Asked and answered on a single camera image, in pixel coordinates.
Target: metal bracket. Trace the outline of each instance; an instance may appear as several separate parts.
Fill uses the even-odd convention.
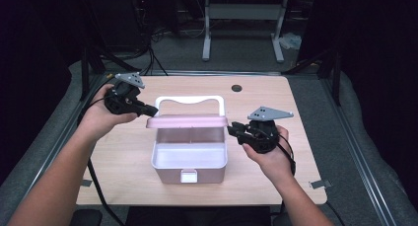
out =
[[[310,182],[310,186],[311,188],[330,188],[332,187],[332,182],[330,182],[329,180],[319,180],[316,182],[311,183]]]
[[[90,187],[90,185],[92,184],[92,180],[82,180],[81,181],[81,187],[87,187],[87,188],[89,188]]]
[[[139,72],[133,73],[124,73],[124,74],[116,74],[114,78],[124,81],[128,84],[131,84],[135,87],[139,87],[141,89],[145,89],[145,84],[142,82],[141,77],[139,76]]]
[[[292,112],[284,112],[284,111],[273,110],[267,107],[260,107],[256,111],[251,113],[248,116],[248,119],[268,121],[268,120],[287,118],[287,117],[292,117],[292,116],[293,116]]]

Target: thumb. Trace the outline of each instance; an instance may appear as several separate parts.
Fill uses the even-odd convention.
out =
[[[138,117],[136,113],[119,114],[117,115],[117,123],[122,124],[122,123],[131,122],[132,120],[136,119],[136,117]]]
[[[243,144],[243,149],[246,153],[246,156],[248,156],[248,158],[250,158],[251,160],[254,160],[254,158],[257,155],[257,152],[255,152],[251,146],[249,146],[248,144],[244,143]]]

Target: plastic storage bin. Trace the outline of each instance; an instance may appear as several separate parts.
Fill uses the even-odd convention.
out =
[[[220,96],[159,97],[163,101],[193,105],[206,100],[219,103],[218,114],[162,114],[147,121],[157,128],[152,165],[164,184],[216,184],[224,180],[228,163],[224,99]]]

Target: person's left hand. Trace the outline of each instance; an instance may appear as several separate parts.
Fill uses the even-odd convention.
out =
[[[106,84],[98,90],[92,99],[92,106],[86,110],[79,128],[84,134],[98,141],[110,132],[117,124],[126,123],[137,117],[136,113],[113,114],[105,107],[105,101],[101,100],[107,90],[113,85]]]

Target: wooden tabletop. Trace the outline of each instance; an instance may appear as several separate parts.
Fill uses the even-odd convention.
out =
[[[323,188],[310,182],[320,180],[310,143],[291,88],[280,76],[154,76],[142,77],[145,89],[138,100],[154,105],[160,96],[208,96],[225,99],[226,117],[231,123],[248,123],[246,118],[260,106],[293,112],[291,118],[275,120],[286,127],[295,153],[296,179],[316,204],[326,202]],[[240,92],[232,90],[240,85]],[[193,108],[169,103],[163,113],[216,113],[218,103],[207,101]],[[151,164],[156,129],[146,128],[147,116],[116,126],[96,145],[92,162],[109,204],[123,205],[273,205],[281,196],[258,165],[246,156],[237,138],[227,134],[228,164],[221,184],[162,184]],[[85,180],[91,180],[86,171]],[[93,184],[81,187],[78,204],[101,204]]]

